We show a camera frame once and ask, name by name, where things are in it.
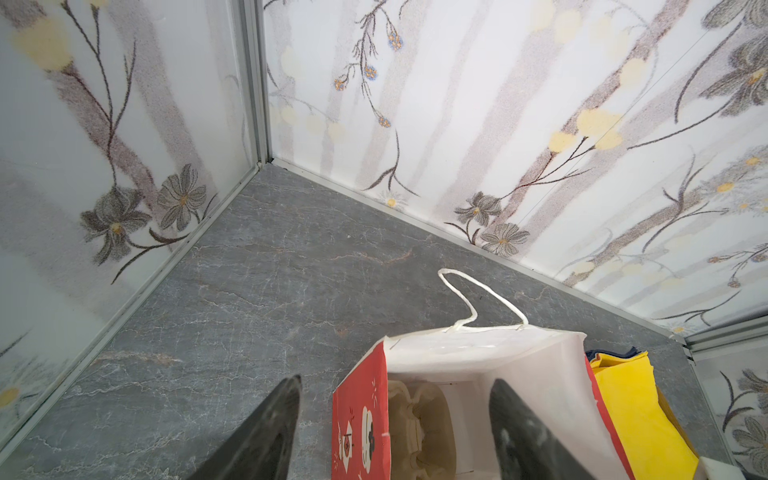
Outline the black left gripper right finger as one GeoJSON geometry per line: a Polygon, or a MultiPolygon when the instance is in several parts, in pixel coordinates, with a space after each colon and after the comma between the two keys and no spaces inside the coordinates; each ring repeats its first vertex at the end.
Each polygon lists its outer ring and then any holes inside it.
{"type": "Polygon", "coordinates": [[[593,479],[505,380],[488,410],[502,479],[593,479]]]}

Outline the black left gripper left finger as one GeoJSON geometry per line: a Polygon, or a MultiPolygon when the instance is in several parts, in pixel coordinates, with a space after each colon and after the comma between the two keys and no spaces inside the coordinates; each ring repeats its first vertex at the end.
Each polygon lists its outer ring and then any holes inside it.
{"type": "Polygon", "coordinates": [[[301,377],[283,379],[191,480],[285,480],[300,412],[301,377]]]}

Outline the red white paper gift bag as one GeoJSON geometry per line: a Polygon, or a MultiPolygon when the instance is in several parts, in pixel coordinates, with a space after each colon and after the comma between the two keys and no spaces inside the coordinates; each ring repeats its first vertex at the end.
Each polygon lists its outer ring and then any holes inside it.
{"type": "Polygon", "coordinates": [[[512,325],[450,327],[383,337],[332,396],[331,476],[388,479],[394,465],[388,415],[389,384],[431,382],[451,409],[460,474],[490,478],[488,400],[502,379],[599,479],[630,479],[629,461],[605,407],[584,350],[582,332],[531,324],[513,304],[512,325]]]}

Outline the single brown pulp cup carrier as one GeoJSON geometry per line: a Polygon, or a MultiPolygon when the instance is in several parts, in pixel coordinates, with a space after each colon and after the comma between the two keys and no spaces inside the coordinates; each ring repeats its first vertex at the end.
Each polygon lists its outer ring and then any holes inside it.
{"type": "Polygon", "coordinates": [[[435,384],[388,385],[391,477],[447,479],[457,473],[457,453],[449,406],[435,384]]]}

